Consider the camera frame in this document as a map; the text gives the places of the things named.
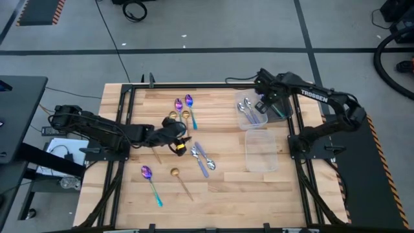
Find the silver spoon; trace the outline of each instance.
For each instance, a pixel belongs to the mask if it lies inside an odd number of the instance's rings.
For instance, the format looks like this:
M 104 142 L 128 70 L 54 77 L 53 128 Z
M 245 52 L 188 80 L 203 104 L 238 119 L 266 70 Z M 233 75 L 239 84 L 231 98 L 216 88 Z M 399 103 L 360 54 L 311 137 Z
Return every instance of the silver spoon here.
M 208 178 L 208 172 L 206 168 L 204 167 L 204 165 L 202 165 L 202 162 L 199 158 L 199 152 L 197 152 L 197 148 L 195 146 L 191 148 L 191 155 L 197 158 L 197 162 L 199 162 L 199 166 L 201 168 L 202 174 L 204 175 L 205 178 Z
M 260 121 L 259 121 L 258 117 L 253 112 L 252 103 L 250 103 L 248 98 L 245 98 L 245 105 L 250 110 L 250 113 L 252 114 L 253 120 L 256 122 L 256 124 L 260 124 Z
M 240 112 L 243 112 L 243 113 L 245 114 L 245 116 L 247 117 L 248 121 L 249 121 L 251 124 L 256 124 L 256 123 L 254 122 L 253 118 L 252 118 L 251 116 L 249 116 L 249 114 L 248 114 L 248 113 L 246 113 L 246 109 L 245 109 L 245 107 L 243 106 L 243 104 L 242 104 L 242 103 L 238 103 L 238 104 L 237 104 L 237 108 L 239 109 L 239 111 L 240 111 Z
M 207 161 L 207 168 L 209 168 L 210 170 L 214 170 L 215 169 L 215 163 L 214 161 L 212 161 L 211 159 L 207 158 L 207 154 L 206 152 L 204 152 L 204 150 L 201 148 L 201 145 L 198 142 L 194 142 L 195 147 L 197 148 L 197 150 L 201 153 L 201 155 L 206 159 Z

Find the black desk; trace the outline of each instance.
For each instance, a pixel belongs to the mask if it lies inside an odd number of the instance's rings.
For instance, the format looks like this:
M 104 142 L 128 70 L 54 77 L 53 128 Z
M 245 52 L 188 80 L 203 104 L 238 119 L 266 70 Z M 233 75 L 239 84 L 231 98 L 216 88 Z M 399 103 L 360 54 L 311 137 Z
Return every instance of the black desk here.
M 23 143 L 27 129 L 45 91 L 47 78 L 39 76 L 0 76 L 13 87 L 0 92 L 0 230 L 3 229 L 23 178 L 35 180 L 45 176 L 27 168 L 29 162 L 83 177 L 85 168 Z

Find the wooden table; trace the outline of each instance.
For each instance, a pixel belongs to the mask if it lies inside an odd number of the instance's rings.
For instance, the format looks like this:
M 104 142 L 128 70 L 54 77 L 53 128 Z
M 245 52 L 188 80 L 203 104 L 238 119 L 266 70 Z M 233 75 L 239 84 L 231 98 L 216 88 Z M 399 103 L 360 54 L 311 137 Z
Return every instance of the wooden table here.
M 122 84 L 106 84 L 99 115 L 114 120 Z M 245 164 L 245 131 L 239 129 L 234 107 L 234 89 L 139 89 L 135 94 L 132 124 L 161 126 L 162 119 L 174 110 L 174 99 L 189 93 L 194 99 L 199 129 L 190 135 L 200 142 L 216 163 L 210 178 L 204 178 L 197 160 L 189 153 L 172 154 L 168 147 L 155 148 L 159 164 L 150 148 L 131 149 L 125 164 L 116 228 L 261 228 L 304 227 L 305 218 L 294 161 L 290 158 L 287 122 L 266 124 L 276 135 L 279 168 L 275 172 L 247 172 Z M 322 123 L 316 101 L 300 96 L 305 126 Z M 293 116 L 296 133 L 299 132 Z M 150 185 L 140 169 L 153 171 L 153 182 L 164 206 L 157 206 Z M 324 161 L 313 161 L 319 193 L 334 213 L 347 221 L 336 173 Z M 107 162 L 98 162 L 87 170 L 79 198 L 74 225 L 80 224 L 102 196 Z M 186 195 L 177 178 L 169 174 L 180 169 L 180 177 L 194 201 Z M 312 220 L 315 208 L 310 198 Z M 109 223 L 112 200 L 107 205 L 105 223 Z

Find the clear plastic container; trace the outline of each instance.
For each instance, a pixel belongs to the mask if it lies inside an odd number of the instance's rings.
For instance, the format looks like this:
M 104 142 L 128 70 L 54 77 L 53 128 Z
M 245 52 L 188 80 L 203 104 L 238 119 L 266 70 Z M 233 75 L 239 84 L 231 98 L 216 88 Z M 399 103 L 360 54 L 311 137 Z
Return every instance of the clear plastic container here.
M 261 114 L 254 106 L 260 102 L 260 96 L 256 94 L 254 89 L 249 89 L 245 91 L 239 91 L 235 94 L 235 110 L 237 114 L 237 120 L 239 122 L 239 127 L 242 130 L 256 129 L 264 126 L 267 123 L 267 114 Z M 258 123 L 255 123 L 254 116 L 248 106 L 245 104 L 245 98 L 248 98 L 251 105 L 251 110 L 253 111 Z M 239 103 L 245 108 L 245 112 L 239 110 Z
M 249 129 L 245 137 L 246 168 L 250 172 L 276 171 L 278 153 L 276 138 L 268 129 Z

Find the purple spoon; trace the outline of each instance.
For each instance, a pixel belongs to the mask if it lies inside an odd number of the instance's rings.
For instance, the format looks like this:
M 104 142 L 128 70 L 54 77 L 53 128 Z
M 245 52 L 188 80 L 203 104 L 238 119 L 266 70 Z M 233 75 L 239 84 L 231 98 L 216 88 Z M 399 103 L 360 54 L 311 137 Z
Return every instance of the purple spoon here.
M 186 94 L 186 105 L 190 108 L 191 119 L 193 120 L 193 129 L 197 130 L 197 123 L 195 121 L 193 113 L 193 97 L 191 97 L 189 94 Z
M 157 204 L 158 204 L 159 207 L 162 207 L 162 201 L 161 201 L 160 197 L 158 196 L 157 191 L 155 190 L 153 181 L 151 180 L 151 177 L 153 176 L 153 173 L 151 172 L 151 169 L 149 169 L 147 166 L 142 166 L 141 174 L 151 184 L 151 188 L 153 189 L 153 193 L 154 193 L 155 199 L 157 200 Z
M 182 111 L 182 102 L 179 98 L 175 99 L 175 110 L 179 112 L 180 121 L 182 122 L 181 111 Z

